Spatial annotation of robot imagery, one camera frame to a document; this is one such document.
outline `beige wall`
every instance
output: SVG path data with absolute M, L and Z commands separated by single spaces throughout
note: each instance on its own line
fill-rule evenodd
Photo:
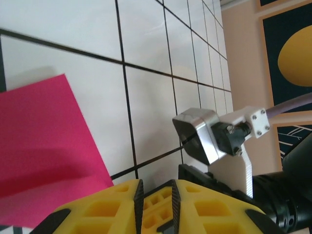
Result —
M 222 11 L 234 110 L 246 105 L 265 108 L 270 106 L 268 80 L 262 57 L 259 17 L 299 2 L 302 0 L 291 0 L 257 13 L 255 0 L 249 0 Z M 277 117 L 270 122 L 273 124 L 307 120 L 312 120 L 312 117 Z M 248 140 L 246 148 L 253 164 L 254 175 L 280 169 L 274 131 L 268 132 L 259 139 Z

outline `black rubber pad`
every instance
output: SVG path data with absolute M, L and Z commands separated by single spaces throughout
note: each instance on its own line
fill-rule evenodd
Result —
M 267 215 L 251 209 L 248 209 L 245 212 L 263 234 L 285 233 Z
M 70 209 L 63 209 L 50 214 L 30 234 L 53 234 L 70 212 Z
M 142 179 L 140 179 L 137 185 L 136 194 L 133 201 L 135 202 L 136 233 L 141 234 L 143 205 L 144 205 L 144 189 Z
M 176 181 L 172 180 L 172 210 L 174 217 L 175 234 L 179 233 L 180 226 L 180 209 L 181 209 L 181 196 L 177 188 Z

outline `screw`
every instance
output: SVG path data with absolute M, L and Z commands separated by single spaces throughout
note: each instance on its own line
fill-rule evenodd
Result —
M 199 148 L 199 143 L 195 138 L 192 140 L 192 143 L 197 149 Z
M 238 148 L 238 147 L 236 147 L 236 148 L 234 149 L 234 151 L 235 151 L 235 156 L 241 156 L 241 155 L 243 154 L 242 149 L 240 149 L 240 148 Z
M 235 131 L 235 127 L 233 125 L 229 125 L 226 127 L 226 130 L 228 130 L 229 134 L 233 134 Z

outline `dark blue poster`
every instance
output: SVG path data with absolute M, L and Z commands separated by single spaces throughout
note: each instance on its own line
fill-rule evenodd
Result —
M 263 29 L 274 105 L 312 92 L 312 3 L 263 19 Z
M 278 127 L 278 143 L 281 160 L 302 138 L 306 137 L 312 131 L 312 125 L 294 125 Z

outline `framed picture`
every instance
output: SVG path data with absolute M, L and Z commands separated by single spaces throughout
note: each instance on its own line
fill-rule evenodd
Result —
M 256 0 L 257 10 L 263 11 L 289 0 Z
M 312 121 L 275 124 L 274 131 L 278 161 L 280 162 L 280 167 L 282 167 L 281 162 L 284 156 L 302 138 L 312 132 Z
M 312 92 L 312 0 L 260 18 L 271 106 Z M 312 104 L 288 111 L 312 114 Z

